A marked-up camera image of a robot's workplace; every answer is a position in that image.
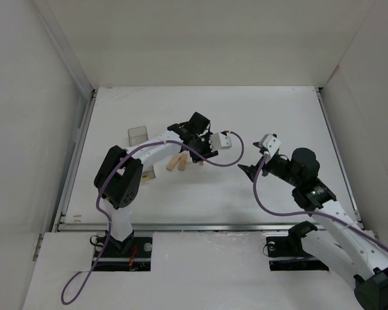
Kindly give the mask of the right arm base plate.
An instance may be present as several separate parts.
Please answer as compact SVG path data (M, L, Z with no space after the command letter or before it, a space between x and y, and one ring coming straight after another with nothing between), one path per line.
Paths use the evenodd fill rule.
M267 236L263 254L271 271L329 271L320 260L304 252L289 236Z

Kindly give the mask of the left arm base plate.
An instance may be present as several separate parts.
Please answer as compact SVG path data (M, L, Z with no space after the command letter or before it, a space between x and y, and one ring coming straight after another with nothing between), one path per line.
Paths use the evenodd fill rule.
M150 236L130 235L124 242L117 242L112 237L104 249L106 236L91 236L94 247L91 267L93 271L105 272L148 272L151 270L153 238Z

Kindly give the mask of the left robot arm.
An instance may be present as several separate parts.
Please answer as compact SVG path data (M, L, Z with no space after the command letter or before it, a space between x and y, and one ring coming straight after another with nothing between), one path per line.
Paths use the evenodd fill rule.
M191 148L189 154L194 162L200 161L201 156L218 155L210 147L210 124L208 118L195 112L188 121L168 126L153 139L126 149L117 145L109 149L94 179L104 213L109 216L105 235L109 250L124 254L133 246L129 205L138 194L146 168L180 154L185 146Z

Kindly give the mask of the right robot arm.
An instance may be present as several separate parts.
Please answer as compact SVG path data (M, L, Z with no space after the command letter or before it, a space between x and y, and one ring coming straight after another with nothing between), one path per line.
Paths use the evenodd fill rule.
M363 309L388 309L388 247L350 220L336 195L320 180L315 153L301 147L291 157L283 157L281 142L272 134L254 146L261 159L240 169L254 186L260 176L269 174L291 185L300 211L287 216L306 215L314 220L288 230L287 255L318 259L352 289Z

